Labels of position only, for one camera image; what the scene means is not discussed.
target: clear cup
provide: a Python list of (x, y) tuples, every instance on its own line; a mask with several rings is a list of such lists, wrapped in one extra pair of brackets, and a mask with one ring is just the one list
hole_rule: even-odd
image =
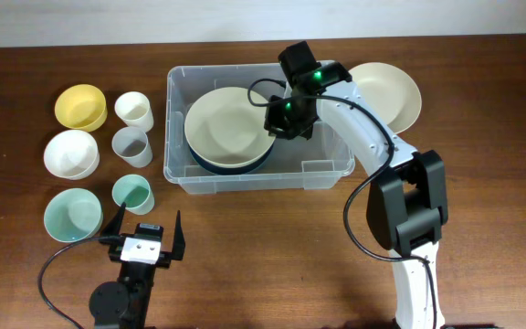
[(130, 91), (122, 94), (115, 102), (115, 112), (129, 127), (140, 128), (146, 133), (153, 127), (150, 100), (140, 92)]
[(135, 127), (125, 127), (113, 136), (113, 152), (128, 164), (143, 168), (153, 158), (152, 147), (143, 130)]
[(140, 175), (125, 175), (113, 185), (113, 200), (135, 215), (145, 215), (152, 211), (155, 200), (150, 183)]

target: dark blue bowl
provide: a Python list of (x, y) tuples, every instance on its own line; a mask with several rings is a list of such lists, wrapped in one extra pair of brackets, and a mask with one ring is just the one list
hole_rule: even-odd
[(188, 146), (188, 148), (190, 149), (190, 154), (192, 154), (192, 157), (196, 160), (196, 162), (201, 167), (203, 167), (204, 169), (208, 170), (209, 172), (211, 172), (213, 174), (217, 174), (217, 175), (243, 175), (243, 174), (247, 174), (249, 172), (252, 172), (253, 170), (255, 170), (255, 169), (259, 168), (261, 165), (263, 165), (265, 160), (267, 160), (267, 158), (271, 154), (271, 150), (273, 149), (273, 145), (271, 145), (271, 147), (269, 147), (269, 149), (265, 152), (265, 154), (263, 154), (263, 156), (258, 158), (256, 162), (254, 162), (252, 164), (248, 164), (248, 165), (242, 166), (242, 167), (239, 167), (239, 168), (224, 168), (224, 167), (219, 167), (218, 165), (211, 164), (211, 163), (207, 162), (205, 159), (201, 158), (200, 155), (196, 154), (196, 152), (194, 152), (192, 147)]

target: yellow bowl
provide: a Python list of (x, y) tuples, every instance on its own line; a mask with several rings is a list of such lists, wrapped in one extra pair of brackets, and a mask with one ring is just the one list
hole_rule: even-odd
[(54, 113), (63, 126), (92, 132), (107, 120), (107, 101), (97, 87), (77, 85), (62, 92)]

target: mint green cup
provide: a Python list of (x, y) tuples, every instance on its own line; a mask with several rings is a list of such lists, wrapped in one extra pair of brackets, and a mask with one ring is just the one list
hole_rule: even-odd
[(60, 242), (90, 238), (99, 231), (101, 224), (99, 199), (82, 188), (71, 188), (54, 196), (44, 212), (47, 233)]
[(140, 175), (125, 175), (113, 186), (113, 200), (120, 206), (123, 202), (125, 209), (135, 215), (145, 215), (152, 211), (155, 199), (147, 179)]

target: bowl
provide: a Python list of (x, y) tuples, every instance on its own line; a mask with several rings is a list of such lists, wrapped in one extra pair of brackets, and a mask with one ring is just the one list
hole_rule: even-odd
[[(267, 102), (251, 92), (254, 102)], [(219, 175), (241, 175), (262, 165), (274, 136), (263, 128), (265, 108), (251, 105), (247, 89), (213, 90), (188, 111), (184, 134), (190, 152), (204, 169)]]
[(90, 238), (99, 231), (101, 224), (99, 199), (82, 188), (71, 188), (54, 196), (44, 212), (47, 233), (60, 242)]
[(44, 150), (44, 165), (54, 176), (71, 180), (88, 177), (99, 166), (99, 148), (90, 135), (68, 130), (54, 136)]
[(54, 113), (63, 126), (92, 132), (107, 120), (107, 102), (97, 87), (76, 85), (64, 90), (58, 97)]

